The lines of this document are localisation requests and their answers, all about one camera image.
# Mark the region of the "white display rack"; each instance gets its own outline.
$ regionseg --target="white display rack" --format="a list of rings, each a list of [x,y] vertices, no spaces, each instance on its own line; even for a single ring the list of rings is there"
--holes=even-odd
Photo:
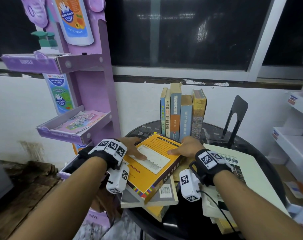
[[[267,159],[272,164],[285,165],[285,169],[293,175],[293,179],[303,184],[303,87],[299,92],[292,92],[287,103],[292,108],[284,125],[274,127],[271,132],[275,144]],[[286,208],[294,219],[303,214],[303,204],[298,205],[299,200],[295,201],[296,203],[290,202],[287,193],[286,200]]]

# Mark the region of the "white dot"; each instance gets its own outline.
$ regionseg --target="white dot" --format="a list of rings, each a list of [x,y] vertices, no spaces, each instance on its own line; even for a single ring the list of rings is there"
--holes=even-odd
[[[69,60],[66,60],[65,66],[66,66],[67,68],[71,68],[71,67],[72,67],[72,63],[71,63]]]

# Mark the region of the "black metal bookend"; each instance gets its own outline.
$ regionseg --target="black metal bookend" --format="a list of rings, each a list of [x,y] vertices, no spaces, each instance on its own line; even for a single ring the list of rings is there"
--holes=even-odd
[[[225,128],[224,128],[224,130],[222,132],[222,136],[221,136],[221,140],[223,140],[225,135],[226,135],[227,128],[229,126],[229,122],[232,118],[232,115],[234,113],[236,113],[237,121],[236,121],[235,127],[234,127],[234,129],[233,129],[233,131],[230,135],[230,138],[228,140],[227,148],[231,148],[231,146],[233,145],[234,139],[235,139],[236,134],[237,134],[237,131],[238,131],[238,129],[239,129],[239,127],[240,127],[240,125],[243,121],[243,118],[246,114],[247,108],[248,108],[248,103],[244,99],[242,99],[239,95],[237,95],[235,97],[235,100],[234,100],[234,102],[232,104],[232,107],[230,109],[229,116],[227,118],[226,125],[225,125]]]

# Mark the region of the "marble patterned floor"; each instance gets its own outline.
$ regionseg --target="marble patterned floor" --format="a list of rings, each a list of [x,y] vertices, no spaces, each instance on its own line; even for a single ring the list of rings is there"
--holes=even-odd
[[[139,240],[140,227],[124,211],[121,219],[111,228],[89,221],[83,222],[73,240]],[[145,240],[154,240],[144,234]]]

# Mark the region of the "white book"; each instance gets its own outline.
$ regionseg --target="white book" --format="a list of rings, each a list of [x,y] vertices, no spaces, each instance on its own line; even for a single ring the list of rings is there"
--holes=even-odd
[[[144,204],[144,198],[133,192],[132,188],[128,185],[126,185],[120,200],[121,208],[173,206],[177,204],[178,196],[173,175],[170,176],[146,205]]]
[[[253,156],[221,146],[208,145],[205,143],[203,145],[206,149],[215,151],[219,156],[224,158],[234,168],[234,174],[250,189],[290,216]],[[202,185],[201,190],[209,194],[214,199],[230,222],[235,223],[215,186],[206,187]],[[224,215],[209,197],[203,193],[201,194],[201,197],[204,216],[225,219]]]
[[[167,89],[165,96],[165,136],[170,136],[170,89]]]

